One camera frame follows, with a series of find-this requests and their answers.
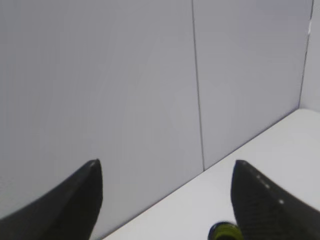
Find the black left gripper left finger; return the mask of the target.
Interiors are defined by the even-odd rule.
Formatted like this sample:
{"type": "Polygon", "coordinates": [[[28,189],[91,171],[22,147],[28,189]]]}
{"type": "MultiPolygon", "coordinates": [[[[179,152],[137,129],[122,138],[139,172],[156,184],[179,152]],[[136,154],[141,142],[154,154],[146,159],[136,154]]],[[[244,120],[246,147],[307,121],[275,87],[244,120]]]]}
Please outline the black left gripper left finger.
{"type": "Polygon", "coordinates": [[[99,159],[90,160],[42,197],[0,220],[2,240],[88,240],[103,202],[99,159]]]}

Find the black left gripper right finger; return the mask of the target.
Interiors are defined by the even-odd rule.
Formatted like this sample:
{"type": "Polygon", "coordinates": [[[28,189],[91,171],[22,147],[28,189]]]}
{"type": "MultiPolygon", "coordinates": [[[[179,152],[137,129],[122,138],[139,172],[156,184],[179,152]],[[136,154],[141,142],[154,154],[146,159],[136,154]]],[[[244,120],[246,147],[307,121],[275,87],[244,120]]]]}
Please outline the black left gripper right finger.
{"type": "Polygon", "coordinates": [[[320,212],[245,160],[235,162],[230,195],[236,223],[246,240],[320,238],[320,212]]]}

